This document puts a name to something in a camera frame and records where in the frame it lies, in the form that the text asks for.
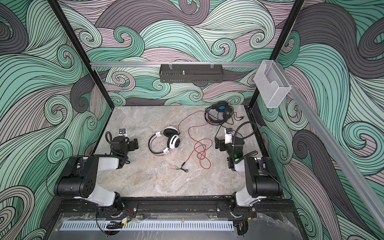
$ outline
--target black metal rail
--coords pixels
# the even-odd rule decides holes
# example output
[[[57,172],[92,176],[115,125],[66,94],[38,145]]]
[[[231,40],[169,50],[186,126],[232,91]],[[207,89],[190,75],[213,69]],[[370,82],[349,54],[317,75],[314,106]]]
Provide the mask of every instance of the black metal rail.
[[[251,112],[249,107],[244,106],[244,108],[245,108],[245,112],[247,113],[249,120],[255,122],[255,117],[253,116],[253,113]],[[260,151],[261,151],[263,157],[269,157],[268,151],[267,151],[265,144],[264,144],[264,140],[263,140],[258,128],[256,129],[255,136],[256,136],[256,140],[257,140],[257,143],[259,144]]]
[[[107,90],[105,89],[103,82],[101,81],[97,72],[91,68],[91,64],[90,64],[91,61],[89,60],[86,52],[82,48],[80,41],[76,37],[68,19],[66,18],[66,16],[65,16],[63,10],[61,9],[58,1],[57,0],[47,0],[47,1],[48,1],[49,5],[51,6],[53,12],[55,13],[57,19],[59,20],[61,26],[63,27],[64,31],[67,33],[68,38],[70,39],[71,43],[73,44],[76,52],[79,54],[81,60],[85,64],[89,74],[91,75],[91,77],[95,81],[97,87],[101,91],[101,94],[104,96],[109,107],[113,110],[114,104],[112,102],[111,97],[109,96]]]

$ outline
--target black metal frame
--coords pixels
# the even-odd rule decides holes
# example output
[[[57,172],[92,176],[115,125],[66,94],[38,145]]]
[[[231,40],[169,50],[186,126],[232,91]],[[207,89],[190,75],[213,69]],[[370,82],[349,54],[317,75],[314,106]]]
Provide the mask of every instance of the black metal frame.
[[[125,205],[125,208],[129,208],[133,217],[138,219],[146,219],[149,216],[156,214],[205,214],[207,218],[227,218],[234,223],[243,220],[244,218],[233,218],[229,212],[229,205],[231,201],[230,195],[220,196],[191,196],[191,197],[122,197],[121,202]],[[259,203],[254,204],[252,209],[244,211],[244,217],[254,217],[256,213],[268,214],[271,212],[277,213],[292,213],[304,240],[308,237],[305,233],[304,226],[300,220],[299,214],[296,210],[295,204],[292,200],[262,200]],[[56,221],[62,213],[72,213],[76,215],[81,214],[94,214],[98,213],[98,218],[106,218],[107,220],[117,220],[117,218],[108,218],[104,215],[104,212],[113,209],[100,210],[96,204],[87,202],[85,200],[62,200],[59,208],[54,216],[53,221],[45,238],[48,238],[50,232],[53,230]],[[122,219],[130,215],[128,211],[125,211],[119,219]]]
[[[68,19],[66,18],[66,16],[65,16],[63,10],[61,9],[58,1],[57,0],[47,0],[47,1],[48,1],[49,5],[51,6],[53,12],[55,13],[57,19],[59,20],[61,26],[63,27],[64,31],[67,33],[68,38],[72,42],[76,52],[78,53],[78,55],[80,56],[81,60],[83,61],[83,63],[87,67],[87,69],[89,71],[89,74],[91,75],[91,77],[95,81],[97,87],[101,91],[101,94],[104,96],[104,98],[107,101],[109,107],[113,110],[114,109],[114,104],[112,102],[111,97],[109,96],[107,90],[105,89],[105,87],[103,85],[103,82],[101,81],[101,79],[100,79],[99,75],[97,74],[97,72],[92,69],[91,64],[90,64],[91,61],[89,60],[86,52],[82,48],[82,46],[80,44],[80,41],[76,37],[76,35],[75,35],[75,33],[74,33],[74,31],[73,31],[73,29],[72,29]]]
[[[253,116],[251,109],[247,106],[244,106],[244,108],[249,120],[252,122],[255,122],[255,117]],[[259,144],[260,151],[263,157],[269,157],[268,151],[265,147],[264,140],[260,134],[259,128],[256,128],[255,137],[256,137],[257,143]]]
[[[285,44],[286,39],[289,36],[289,33],[291,32],[291,29],[293,27],[293,24],[296,21],[297,15],[299,15],[300,9],[303,6],[304,0],[296,0],[292,6],[292,9],[289,13],[289,16],[284,24],[283,30],[280,33],[279,38],[277,39],[276,45],[273,48],[273,51],[271,53],[271,56],[269,57],[269,60],[276,60],[279,56],[279,53]],[[257,97],[259,96],[260,92],[258,89],[255,90],[253,93],[253,96],[251,98],[251,101],[248,104],[248,107],[252,109],[254,104],[256,103]]]
[[[92,152],[91,152],[91,155],[93,155],[93,154],[96,152],[96,148],[97,148],[97,146],[99,145],[101,138],[103,137],[103,133],[104,133],[104,131],[105,131],[105,128],[107,127],[107,124],[108,124],[108,122],[109,122],[109,119],[110,119],[111,116],[112,116],[113,110],[114,110],[114,108],[111,109],[111,113],[109,114],[109,116],[108,116],[108,118],[107,118],[107,121],[105,122],[105,125],[104,125],[104,127],[103,127],[103,130],[101,131],[100,136],[99,136],[99,138],[97,139],[97,144],[96,144],[95,147],[93,148],[93,150],[92,150]]]

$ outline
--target gray marble surface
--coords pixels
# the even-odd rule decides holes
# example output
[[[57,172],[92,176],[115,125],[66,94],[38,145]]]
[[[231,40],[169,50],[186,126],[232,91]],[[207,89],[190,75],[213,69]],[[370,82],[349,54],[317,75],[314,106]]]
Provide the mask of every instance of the gray marble surface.
[[[234,125],[224,124],[234,130],[242,122],[248,121],[247,114],[242,105],[233,106],[237,116],[244,116],[243,120],[235,121]],[[192,195],[230,195],[245,187],[244,173],[234,172],[228,168],[226,152],[220,152],[213,145],[207,150],[207,158],[212,165],[203,169],[194,152],[184,165],[188,173],[182,170],[170,170],[173,165],[181,166],[194,149],[195,141],[188,135],[191,126],[203,125],[204,113],[198,112],[184,120],[180,125],[181,144],[177,149],[165,156],[155,156],[148,149],[149,138],[157,131],[167,126],[175,126],[182,119],[196,111],[204,111],[206,106],[136,106],[116,107],[107,124],[105,131],[110,131],[112,137],[118,135],[119,128],[126,128],[130,140],[138,139],[139,149],[129,152],[130,164],[121,169],[99,172],[97,183],[102,187],[120,193],[124,197],[146,196],[192,196]],[[191,136],[200,140],[209,138],[214,144],[214,135],[218,126],[205,125],[190,129]],[[239,133],[243,136],[252,132],[250,124],[243,126]],[[96,154],[109,154],[109,144],[103,137],[97,146]],[[219,139],[224,139],[224,128],[218,133]],[[165,136],[157,137],[152,144],[154,151],[162,151],[167,145]],[[245,139],[244,153],[257,150],[260,152],[255,136]],[[209,163],[201,160],[204,167]]]

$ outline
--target wave pattern wallpaper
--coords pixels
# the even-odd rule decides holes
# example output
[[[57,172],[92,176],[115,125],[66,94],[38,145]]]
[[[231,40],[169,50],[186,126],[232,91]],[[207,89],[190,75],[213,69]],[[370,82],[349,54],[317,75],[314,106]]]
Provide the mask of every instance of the wave pattern wallpaper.
[[[278,61],[384,200],[384,1],[305,6]],[[310,239],[384,234],[290,95],[255,116]]]
[[[260,62],[270,57],[294,0],[59,2],[91,61]],[[255,90],[255,69],[225,69],[224,82],[197,85],[161,83],[159,68],[98,71],[117,106],[246,104]]]
[[[71,155],[110,113],[46,0],[0,1],[0,238],[42,239]]]

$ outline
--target headphone ear cup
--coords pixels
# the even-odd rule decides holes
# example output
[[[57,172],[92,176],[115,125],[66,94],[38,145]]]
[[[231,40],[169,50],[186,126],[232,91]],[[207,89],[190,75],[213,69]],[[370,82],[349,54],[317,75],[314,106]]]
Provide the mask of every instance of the headphone ear cup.
[[[228,103],[226,101],[219,101],[216,104],[212,105],[212,109],[215,109],[219,113],[224,112],[227,107]]]
[[[176,149],[180,145],[180,137],[178,135],[173,135],[168,138],[167,147],[170,149]]]
[[[178,135],[179,132],[177,131],[177,129],[175,127],[167,127],[164,129],[163,131],[163,135],[166,136],[166,137],[172,137],[172,135]]]
[[[233,114],[233,107],[227,106],[223,112],[223,121],[226,122]]]

